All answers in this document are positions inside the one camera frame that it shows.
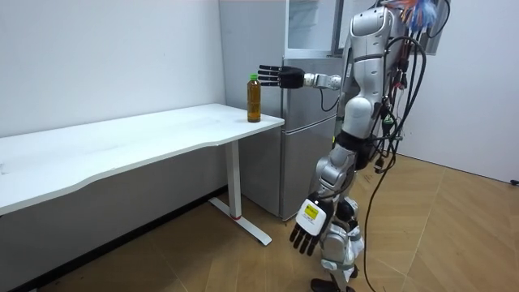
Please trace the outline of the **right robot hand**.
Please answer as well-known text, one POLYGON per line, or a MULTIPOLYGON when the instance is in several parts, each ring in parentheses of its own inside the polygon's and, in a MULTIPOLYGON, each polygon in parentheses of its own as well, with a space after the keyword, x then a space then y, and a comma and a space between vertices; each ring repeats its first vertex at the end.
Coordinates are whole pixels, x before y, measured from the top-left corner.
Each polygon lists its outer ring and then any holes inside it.
POLYGON ((305 71, 297 67, 260 65, 257 71, 261 86, 286 89, 302 88, 305 71))

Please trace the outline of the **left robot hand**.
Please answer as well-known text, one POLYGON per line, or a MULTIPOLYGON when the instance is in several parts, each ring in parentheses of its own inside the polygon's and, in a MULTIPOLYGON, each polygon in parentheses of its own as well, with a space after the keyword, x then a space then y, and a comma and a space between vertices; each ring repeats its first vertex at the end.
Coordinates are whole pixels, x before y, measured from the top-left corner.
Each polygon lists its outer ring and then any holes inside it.
POLYGON ((296 223, 290 234, 293 248, 311 256, 334 213, 332 197, 311 193, 296 214, 296 223))

